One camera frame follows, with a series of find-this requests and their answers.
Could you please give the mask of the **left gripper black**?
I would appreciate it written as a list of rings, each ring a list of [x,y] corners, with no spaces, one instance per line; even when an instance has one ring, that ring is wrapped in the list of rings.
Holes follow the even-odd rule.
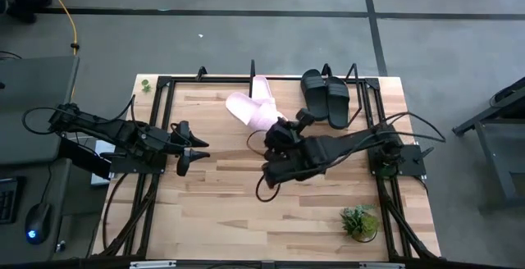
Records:
[[[179,148],[181,148],[176,173],[178,176],[186,176],[191,162],[210,157],[210,154],[207,152],[197,151],[189,147],[206,148],[209,144],[197,138],[192,131],[189,131],[188,121],[171,123],[170,127],[171,142],[173,144],[178,144]]]

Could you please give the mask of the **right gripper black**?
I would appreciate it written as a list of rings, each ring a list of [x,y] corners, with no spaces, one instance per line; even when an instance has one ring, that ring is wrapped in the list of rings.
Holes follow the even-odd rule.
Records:
[[[315,121],[314,116],[302,108],[295,117],[297,121],[279,117],[266,133],[262,171],[270,189],[289,180],[303,181],[316,175],[316,168],[304,154],[304,137],[300,134]]]

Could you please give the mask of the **pink rubber slide sandal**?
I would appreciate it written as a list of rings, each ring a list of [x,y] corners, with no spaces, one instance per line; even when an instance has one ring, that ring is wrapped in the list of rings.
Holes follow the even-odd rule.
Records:
[[[287,118],[277,110],[276,100],[269,98],[250,98],[243,93],[232,93],[226,99],[227,110],[252,130],[268,131],[278,119]]]
[[[266,77],[256,75],[252,78],[251,99],[261,104],[275,104],[275,99],[272,96],[272,91]]]

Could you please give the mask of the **black rubber slide sandal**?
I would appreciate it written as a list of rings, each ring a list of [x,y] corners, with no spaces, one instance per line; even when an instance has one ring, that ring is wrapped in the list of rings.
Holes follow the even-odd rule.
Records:
[[[300,80],[307,109],[316,121],[323,121],[328,117],[326,105],[326,85],[321,73],[317,69],[307,70]]]
[[[326,78],[326,102],[329,125],[342,130],[349,124],[349,91],[345,82],[335,76]]]

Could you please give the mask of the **white flat box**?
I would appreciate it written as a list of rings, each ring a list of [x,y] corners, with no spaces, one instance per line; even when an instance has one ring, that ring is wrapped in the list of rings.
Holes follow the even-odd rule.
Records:
[[[101,153],[112,153],[115,149],[115,146],[108,143],[108,142],[104,142],[102,140],[97,140],[96,143],[95,143],[95,152],[97,154],[101,154]],[[107,179],[103,179],[102,177],[100,176],[97,176],[95,174],[92,174],[91,175],[91,181],[90,181],[90,184],[92,186],[102,186],[102,185],[108,185],[110,183],[110,180],[107,180]]]

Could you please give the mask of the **small green potted plant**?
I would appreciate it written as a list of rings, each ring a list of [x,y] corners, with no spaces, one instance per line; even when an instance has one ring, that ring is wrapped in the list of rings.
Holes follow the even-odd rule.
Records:
[[[372,242],[379,227],[379,220],[370,213],[375,208],[370,204],[343,208],[340,217],[346,235],[362,244]]]

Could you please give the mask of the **dark grey desk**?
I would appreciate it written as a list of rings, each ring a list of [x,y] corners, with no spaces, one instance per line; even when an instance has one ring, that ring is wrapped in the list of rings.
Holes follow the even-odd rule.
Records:
[[[0,179],[20,177],[21,192],[15,221],[0,224],[0,265],[48,261],[57,245],[66,186],[72,171],[68,159],[19,166],[0,166]],[[41,244],[31,244],[25,233],[25,220],[38,204],[51,206],[48,236]]]

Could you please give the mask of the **light grey desk top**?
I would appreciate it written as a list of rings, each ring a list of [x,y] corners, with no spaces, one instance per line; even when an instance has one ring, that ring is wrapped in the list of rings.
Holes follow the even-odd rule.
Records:
[[[79,64],[73,56],[0,61],[0,166],[57,156],[61,139],[48,120],[70,102]]]

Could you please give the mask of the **black computer mouse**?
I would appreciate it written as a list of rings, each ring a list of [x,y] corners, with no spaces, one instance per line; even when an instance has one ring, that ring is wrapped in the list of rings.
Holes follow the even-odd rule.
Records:
[[[25,218],[25,237],[29,244],[41,244],[50,233],[52,205],[38,203],[30,208]]]

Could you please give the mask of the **black keyboard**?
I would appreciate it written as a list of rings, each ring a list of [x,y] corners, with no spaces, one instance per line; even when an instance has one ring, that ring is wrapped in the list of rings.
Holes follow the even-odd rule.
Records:
[[[0,179],[0,225],[16,221],[24,183],[23,176]]]

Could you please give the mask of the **wooden shelf with black frame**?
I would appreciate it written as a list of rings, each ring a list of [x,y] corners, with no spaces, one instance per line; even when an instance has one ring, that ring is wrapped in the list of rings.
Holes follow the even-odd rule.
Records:
[[[320,69],[317,69],[326,84],[326,78],[329,76],[335,76],[345,82],[349,91],[349,124],[345,129],[353,123],[358,115],[363,110],[363,81],[359,78],[358,69],[356,64],[352,64],[349,71],[344,76],[338,76],[332,70],[332,67],[325,63]],[[250,63],[249,71],[249,96],[252,95],[252,78],[256,75],[260,75],[255,70],[255,62]],[[296,75],[294,77],[289,75],[261,75],[267,78],[272,91],[272,96],[276,100],[276,108],[279,112],[282,112],[285,116],[291,117],[291,114],[297,112],[302,108],[306,108],[303,92],[300,87],[300,80],[302,75]],[[323,121],[316,121],[329,125],[328,117]]]

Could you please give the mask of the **black aluminium rig frame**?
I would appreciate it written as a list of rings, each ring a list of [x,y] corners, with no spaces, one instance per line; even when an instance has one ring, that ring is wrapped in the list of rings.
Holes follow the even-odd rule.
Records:
[[[151,90],[142,91],[148,80]],[[161,175],[149,221],[145,257],[170,269],[358,268],[401,264],[410,245],[394,217],[379,208],[384,189],[403,209],[407,223],[427,251],[440,252],[424,188],[401,176],[384,180],[372,173],[370,153],[361,151],[325,175],[285,182],[279,192],[260,182],[263,140],[235,119],[225,101],[247,93],[246,75],[138,75],[135,115],[157,125],[187,120],[205,140],[210,157],[176,174],[170,157]],[[348,237],[340,212],[374,205],[377,237],[359,243]]]

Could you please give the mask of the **dark metal table frame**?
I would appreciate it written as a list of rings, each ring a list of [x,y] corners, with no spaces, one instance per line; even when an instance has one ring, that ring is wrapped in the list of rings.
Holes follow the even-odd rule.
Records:
[[[502,199],[479,207],[482,212],[525,207],[515,176],[525,177],[525,76],[495,93],[489,107],[452,132],[458,137],[475,130],[486,163],[500,185]]]

